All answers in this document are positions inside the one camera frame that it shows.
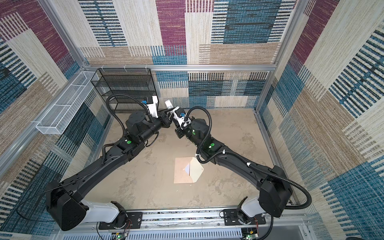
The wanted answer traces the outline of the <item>pale pink envelope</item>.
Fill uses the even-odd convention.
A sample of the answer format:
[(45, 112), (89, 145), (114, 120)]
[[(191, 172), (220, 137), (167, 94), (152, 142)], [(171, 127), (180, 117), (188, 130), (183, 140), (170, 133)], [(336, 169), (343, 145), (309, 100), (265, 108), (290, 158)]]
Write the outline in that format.
[(174, 184), (193, 184), (204, 168), (195, 157), (175, 158)]

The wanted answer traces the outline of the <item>white glue stick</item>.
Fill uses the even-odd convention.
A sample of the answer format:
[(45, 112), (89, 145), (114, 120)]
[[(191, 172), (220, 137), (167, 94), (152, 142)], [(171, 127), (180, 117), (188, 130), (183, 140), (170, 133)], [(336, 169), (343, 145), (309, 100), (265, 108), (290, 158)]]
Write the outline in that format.
[(167, 108), (168, 110), (170, 110), (170, 109), (173, 108), (173, 104), (172, 104), (172, 102), (171, 102), (170, 100), (166, 100), (166, 101), (165, 101), (165, 105), (166, 105), (166, 108)]

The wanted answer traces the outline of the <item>pink red letter card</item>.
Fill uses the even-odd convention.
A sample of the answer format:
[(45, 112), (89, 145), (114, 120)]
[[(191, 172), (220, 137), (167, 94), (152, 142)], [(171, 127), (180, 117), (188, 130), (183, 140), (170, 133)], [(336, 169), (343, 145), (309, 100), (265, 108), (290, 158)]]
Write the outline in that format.
[(191, 175), (191, 164), (188, 163), (184, 169), (184, 171), (188, 174), (188, 176)]

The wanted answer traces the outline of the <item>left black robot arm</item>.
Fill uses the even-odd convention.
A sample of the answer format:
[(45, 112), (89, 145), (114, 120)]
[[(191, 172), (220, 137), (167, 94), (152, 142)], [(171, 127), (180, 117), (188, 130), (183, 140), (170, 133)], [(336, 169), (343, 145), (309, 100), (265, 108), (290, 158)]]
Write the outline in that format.
[(61, 182), (52, 181), (46, 187), (46, 209), (61, 230), (69, 231), (82, 223), (105, 223), (115, 229), (125, 228), (126, 210), (116, 201), (107, 204), (84, 201), (85, 196), (114, 170), (133, 160), (153, 135), (161, 128), (169, 128), (169, 110), (158, 112), (148, 121), (144, 112), (130, 114), (128, 127), (109, 150), (79, 173)]

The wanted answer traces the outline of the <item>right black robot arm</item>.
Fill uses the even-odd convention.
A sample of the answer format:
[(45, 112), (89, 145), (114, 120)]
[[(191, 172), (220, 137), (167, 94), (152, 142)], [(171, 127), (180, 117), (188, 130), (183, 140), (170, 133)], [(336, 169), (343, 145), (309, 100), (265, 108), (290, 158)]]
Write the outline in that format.
[(195, 154), (200, 164), (213, 163), (225, 167), (246, 179), (259, 191), (256, 198), (246, 197), (240, 204), (241, 215), (248, 218), (267, 213), (279, 218), (289, 209), (288, 202), (293, 190), (291, 181), (283, 169), (254, 163), (233, 152), (224, 143), (211, 136), (210, 126), (203, 119), (188, 122), (173, 120), (179, 138), (187, 137), (197, 147)]

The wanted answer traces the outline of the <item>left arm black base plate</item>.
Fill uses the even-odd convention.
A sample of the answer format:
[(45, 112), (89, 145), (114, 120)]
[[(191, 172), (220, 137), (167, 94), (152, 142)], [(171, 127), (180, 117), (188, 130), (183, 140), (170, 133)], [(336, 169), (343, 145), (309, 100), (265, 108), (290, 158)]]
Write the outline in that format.
[(143, 212), (122, 212), (111, 223), (100, 222), (98, 230), (128, 230), (139, 229)]

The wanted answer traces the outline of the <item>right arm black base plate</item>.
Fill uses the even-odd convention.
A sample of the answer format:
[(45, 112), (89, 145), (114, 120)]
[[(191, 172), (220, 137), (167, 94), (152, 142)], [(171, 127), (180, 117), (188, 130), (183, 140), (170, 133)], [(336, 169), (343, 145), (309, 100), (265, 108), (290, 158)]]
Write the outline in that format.
[(255, 215), (253, 218), (240, 213), (237, 209), (221, 210), (219, 216), (224, 219), (225, 226), (240, 225), (265, 225), (266, 219), (263, 214)]

